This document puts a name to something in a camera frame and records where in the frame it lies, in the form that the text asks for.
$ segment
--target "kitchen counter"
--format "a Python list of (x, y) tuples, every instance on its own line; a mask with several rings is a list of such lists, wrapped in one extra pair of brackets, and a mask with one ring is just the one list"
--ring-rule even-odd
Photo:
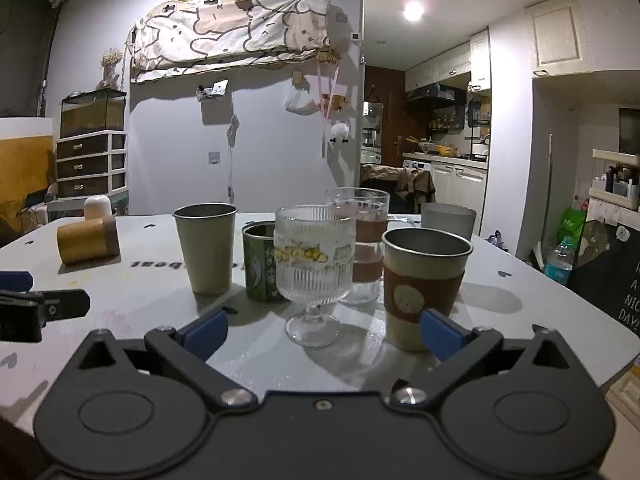
[(457, 166), (468, 166), (470, 168), (478, 168), (478, 170), (488, 170), (487, 162), (478, 162), (476, 160), (466, 160), (466, 158), (458, 158), (456, 156), (437, 156), (427, 155), (425, 153), (403, 153), (403, 158), (411, 158), (413, 160), (428, 160), (429, 162), (444, 162), (445, 164), (455, 164)]

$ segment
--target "white table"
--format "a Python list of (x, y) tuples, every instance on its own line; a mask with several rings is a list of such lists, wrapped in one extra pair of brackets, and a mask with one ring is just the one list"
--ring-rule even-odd
[[(237, 216), (235, 262), (242, 263), (242, 226), (267, 219), (273, 214)], [(435, 364), (429, 354), (407, 354), (384, 341), (380, 303), (360, 309), (338, 304), (334, 314), (345, 324), (340, 339), (327, 348), (304, 349), (284, 333), (286, 319), (301, 307), (249, 301), (240, 265), (232, 290), (213, 299), (194, 297), (184, 267), (132, 267), (133, 262), (182, 261), (171, 215), (118, 218), (121, 261), (64, 272), (56, 229), (78, 220), (57, 220), (0, 250), (0, 270), (28, 270), (33, 290), (81, 287), (91, 297), (86, 317), (48, 324), (41, 343), (0, 342), (0, 362), (17, 355), (15, 367), (0, 367), (0, 411), (28, 433), (44, 393), (89, 330), (108, 328), (116, 337), (135, 338), (159, 325), (184, 326), (217, 304), (239, 314), (229, 317), (228, 339), (207, 363), (259, 396), (269, 389), (389, 391), (397, 378), (410, 380)], [(632, 332), (570, 290), (478, 237), (473, 244), (453, 313), (460, 325), (492, 326), (512, 338), (531, 338), (532, 323), (557, 328), (599, 385), (640, 352)], [(511, 276), (502, 277), (499, 270)]]

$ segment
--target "cup with brown sleeve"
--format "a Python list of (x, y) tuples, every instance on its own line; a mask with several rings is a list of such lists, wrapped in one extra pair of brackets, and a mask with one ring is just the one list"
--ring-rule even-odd
[(450, 314), (473, 247), (434, 229), (392, 229), (382, 240), (386, 339), (401, 350), (424, 352), (420, 314), (428, 308)]

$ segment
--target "stainless steel cup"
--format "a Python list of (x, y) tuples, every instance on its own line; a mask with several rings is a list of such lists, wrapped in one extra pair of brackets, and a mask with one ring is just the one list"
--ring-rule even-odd
[(476, 224), (476, 212), (453, 204), (427, 202), (420, 210), (420, 227), (452, 233), (471, 240)]
[(249, 222), (242, 228), (244, 288), (250, 300), (284, 301), (276, 286), (273, 231), (276, 222)]
[(420, 314), (450, 314), (473, 251), (463, 237), (433, 229), (392, 229), (385, 244), (386, 339), (410, 352), (424, 351)]
[(174, 212), (182, 256), (196, 294), (222, 294), (231, 287), (236, 207), (211, 203)]

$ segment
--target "drawer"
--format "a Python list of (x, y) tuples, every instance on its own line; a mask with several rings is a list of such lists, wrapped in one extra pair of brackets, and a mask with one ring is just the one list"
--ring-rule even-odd
[(117, 190), (124, 187), (126, 176), (126, 173), (116, 173), (115, 175), (111, 175), (111, 189)]
[(124, 153), (120, 153), (118, 155), (111, 155), (111, 169), (121, 170), (122, 168), (124, 168), (124, 160), (126, 156), (127, 155), (125, 155)]
[(92, 153), (104, 153), (107, 151), (109, 134), (83, 137), (82, 139), (66, 140), (58, 143), (56, 158), (69, 158), (71, 156), (91, 155)]
[(109, 192), (109, 177), (94, 176), (93, 178), (76, 178), (58, 182), (58, 196), (69, 198), (74, 196), (89, 196), (107, 194)]
[(111, 134), (111, 149), (124, 150), (124, 144), (126, 140), (126, 134)]
[(75, 158), (74, 160), (65, 160), (58, 163), (58, 178), (69, 178), (70, 176), (81, 175), (95, 175), (108, 172), (109, 159), (107, 155), (89, 156), (87, 158)]

